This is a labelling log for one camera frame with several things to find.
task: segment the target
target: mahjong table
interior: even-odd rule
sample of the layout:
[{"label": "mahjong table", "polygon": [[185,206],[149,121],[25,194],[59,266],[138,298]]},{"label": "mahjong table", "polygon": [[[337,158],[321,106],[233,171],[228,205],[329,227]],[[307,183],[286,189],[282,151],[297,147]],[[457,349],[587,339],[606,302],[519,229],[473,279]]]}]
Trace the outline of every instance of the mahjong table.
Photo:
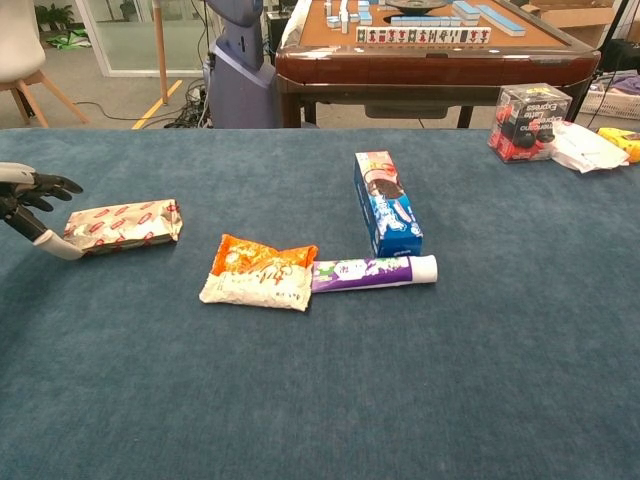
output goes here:
[{"label": "mahjong table", "polygon": [[[496,27],[485,16],[471,29],[473,34],[453,35],[453,30],[462,29],[453,26],[450,30],[396,28],[392,18],[401,13],[373,2],[370,24],[352,19],[348,32],[342,33],[340,26],[328,25],[325,3],[300,0],[277,51],[285,127],[299,127],[300,107],[315,102],[366,105],[371,112],[443,110],[460,105],[458,127],[468,127],[473,106],[495,105],[501,85],[544,82],[580,98],[599,60],[594,47],[503,0],[467,3],[489,7],[521,27],[519,36]],[[336,13],[340,6],[334,0],[330,8]],[[347,9],[357,13],[358,1],[348,0]],[[454,15],[451,4],[428,13],[429,17]],[[569,118],[577,115],[577,103]]]}]

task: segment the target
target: robotic hand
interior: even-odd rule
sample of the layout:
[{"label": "robotic hand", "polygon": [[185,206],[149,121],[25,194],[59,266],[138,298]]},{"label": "robotic hand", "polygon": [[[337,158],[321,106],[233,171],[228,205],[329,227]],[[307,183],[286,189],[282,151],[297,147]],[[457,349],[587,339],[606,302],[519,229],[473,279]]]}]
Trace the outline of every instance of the robotic hand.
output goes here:
[{"label": "robotic hand", "polygon": [[82,257],[82,250],[45,227],[26,207],[50,212],[53,206],[42,197],[68,201],[72,193],[82,193],[82,187],[65,177],[40,174],[20,163],[0,162],[0,215],[3,220],[36,247],[65,260]]}]

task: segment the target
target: white basket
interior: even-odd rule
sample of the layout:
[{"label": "white basket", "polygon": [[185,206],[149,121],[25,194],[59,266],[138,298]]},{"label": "white basket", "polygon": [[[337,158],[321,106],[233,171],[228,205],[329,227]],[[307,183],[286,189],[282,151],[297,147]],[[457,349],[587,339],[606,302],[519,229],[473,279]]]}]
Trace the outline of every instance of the white basket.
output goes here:
[{"label": "white basket", "polygon": [[581,113],[598,113],[607,117],[640,120],[640,95],[624,95],[609,92],[602,101],[604,92],[590,91],[582,104]]}]

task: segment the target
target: white chair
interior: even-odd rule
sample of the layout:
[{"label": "white chair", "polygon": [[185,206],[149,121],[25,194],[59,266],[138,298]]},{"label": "white chair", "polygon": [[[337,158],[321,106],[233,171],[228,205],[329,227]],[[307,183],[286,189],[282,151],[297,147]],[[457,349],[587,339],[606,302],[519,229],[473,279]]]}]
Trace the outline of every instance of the white chair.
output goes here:
[{"label": "white chair", "polygon": [[82,123],[88,123],[89,119],[78,107],[42,73],[40,67],[44,61],[45,55],[40,45],[33,0],[0,0],[0,92],[11,90],[20,115],[28,125],[29,115],[18,94],[18,91],[22,92],[40,125],[48,128],[47,119],[28,87],[34,83],[42,83]]}]

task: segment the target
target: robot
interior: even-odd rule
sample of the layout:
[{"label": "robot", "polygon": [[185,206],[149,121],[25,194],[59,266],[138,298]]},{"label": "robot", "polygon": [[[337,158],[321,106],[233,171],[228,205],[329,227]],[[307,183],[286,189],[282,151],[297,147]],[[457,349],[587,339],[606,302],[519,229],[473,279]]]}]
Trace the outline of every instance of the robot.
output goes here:
[{"label": "robot", "polygon": [[204,65],[216,128],[279,128],[275,68],[264,62],[262,0],[206,0],[224,31]]},{"label": "robot", "polygon": [[82,187],[68,178],[37,173],[20,163],[0,162],[0,215],[3,220],[36,247],[65,260],[76,260],[84,253],[48,229],[27,207],[50,212],[53,206],[42,197],[69,201],[72,193],[82,193]]}]

